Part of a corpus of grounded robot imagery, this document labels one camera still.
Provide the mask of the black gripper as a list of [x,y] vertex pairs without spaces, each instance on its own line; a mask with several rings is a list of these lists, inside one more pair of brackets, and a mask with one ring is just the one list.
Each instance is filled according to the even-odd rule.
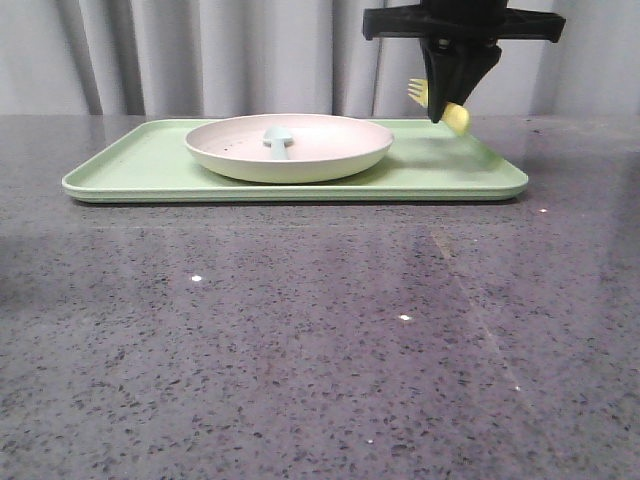
[[[560,40],[566,20],[551,12],[514,9],[506,1],[421,1],[366,9],[362,33],[374,38],[445,40]],[[427,114],[439,123],[449,103],[463,105],[500,60],[497,44],[462,43],[454,50],[422,48],[428,81]]]

